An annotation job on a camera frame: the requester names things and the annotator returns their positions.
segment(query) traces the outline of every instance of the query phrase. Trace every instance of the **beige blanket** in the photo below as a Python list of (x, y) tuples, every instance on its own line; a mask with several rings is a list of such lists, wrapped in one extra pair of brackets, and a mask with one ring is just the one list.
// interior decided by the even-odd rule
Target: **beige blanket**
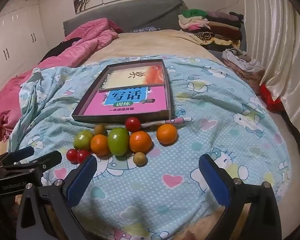
[(119, 38), (92, 54), (83, 65), (113, 57), (178, 55), (201, 57), (221, 63), (186, 33), (163, 30), (144, 33), (121, 33)]

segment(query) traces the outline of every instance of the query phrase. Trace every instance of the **cherry tomato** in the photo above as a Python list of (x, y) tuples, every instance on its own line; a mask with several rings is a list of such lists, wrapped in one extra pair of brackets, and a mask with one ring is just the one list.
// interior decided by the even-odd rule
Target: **cherry tomato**
[(129, 117), (124, 124), (130, 132), (137, 132), (141, 128), (141, 122), (136, 117)]
[(83, 163), (84, 159), (89, 155), (91, 155), (91, 153), (87, 150), (80, 150), (77, 155), (78, 163)]
[(78, 164), (77, 155), (78, 151), (76, 149), (70, 149), (67, 151), (66, 157), (72, 164)]

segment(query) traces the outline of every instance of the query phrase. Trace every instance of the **book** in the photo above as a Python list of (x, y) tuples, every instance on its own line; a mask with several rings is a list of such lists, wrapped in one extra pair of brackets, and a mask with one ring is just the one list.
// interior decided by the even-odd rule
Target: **book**
[(163, 86), (97, 92), (83, 115), (141, 114), (167, 110)]

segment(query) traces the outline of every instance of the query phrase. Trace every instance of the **white cabinet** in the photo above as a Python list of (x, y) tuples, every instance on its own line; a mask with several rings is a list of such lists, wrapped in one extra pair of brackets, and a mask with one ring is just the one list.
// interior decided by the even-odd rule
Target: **white cabinet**
[(38, 5), (0, 17), (0, 89), (9, 79), (35, 67), (47, 52)]
[(0, 17), (29, 5), (39, 4), (39, 0), (9, 0), (0, 12)]

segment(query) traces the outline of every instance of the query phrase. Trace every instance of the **folded clothes pile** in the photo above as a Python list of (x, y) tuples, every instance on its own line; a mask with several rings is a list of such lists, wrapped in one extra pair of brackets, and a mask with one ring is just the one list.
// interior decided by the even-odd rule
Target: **folded clothes pile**
[(242, 34), (239, 28), (243, 20), (241, 14), (190, 9), (178, 17), (183, 31), (199, 39), (206, 49), (224, 51), (240, 47)]

